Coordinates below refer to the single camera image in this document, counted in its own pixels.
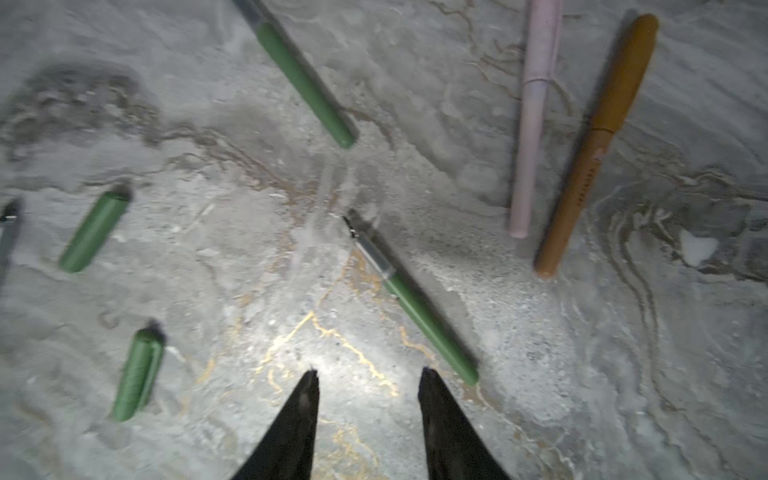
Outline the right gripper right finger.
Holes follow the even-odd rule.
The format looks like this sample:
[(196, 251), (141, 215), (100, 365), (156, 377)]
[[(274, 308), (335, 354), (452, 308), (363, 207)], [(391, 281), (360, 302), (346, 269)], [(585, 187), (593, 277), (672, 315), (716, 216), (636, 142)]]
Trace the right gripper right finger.
[(509, 479), (436, 370), (423, 368), (418, 400), (430, 480)]

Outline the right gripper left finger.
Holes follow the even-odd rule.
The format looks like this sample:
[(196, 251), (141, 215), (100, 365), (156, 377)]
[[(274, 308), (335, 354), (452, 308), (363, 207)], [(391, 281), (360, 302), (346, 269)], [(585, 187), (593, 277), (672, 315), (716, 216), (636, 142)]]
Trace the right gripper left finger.
[(308, 370), (232, 479), (310, 479), (319, 399), (317, 371)]

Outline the orange pen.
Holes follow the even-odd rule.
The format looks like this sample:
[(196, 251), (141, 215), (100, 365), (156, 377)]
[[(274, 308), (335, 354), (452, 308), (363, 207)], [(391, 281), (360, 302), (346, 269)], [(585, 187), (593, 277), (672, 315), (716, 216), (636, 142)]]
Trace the orange pen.
[(658, 29), (655, 15), (642, 14), (620, 36), (534, 262), (534, 272), (541, 278), (549, 279), (557, 271), (602, 161), (641, 87)]

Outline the pink pen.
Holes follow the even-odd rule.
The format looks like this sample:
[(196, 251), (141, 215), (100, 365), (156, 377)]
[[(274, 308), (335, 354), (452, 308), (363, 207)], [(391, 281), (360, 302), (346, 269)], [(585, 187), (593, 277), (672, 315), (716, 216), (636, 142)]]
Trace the pink pen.
[(563, 5), (561, 0), (530, 3), (508, 226), (514, 238), (526, 237), (530, 227), (545, 101), (560, 45)]

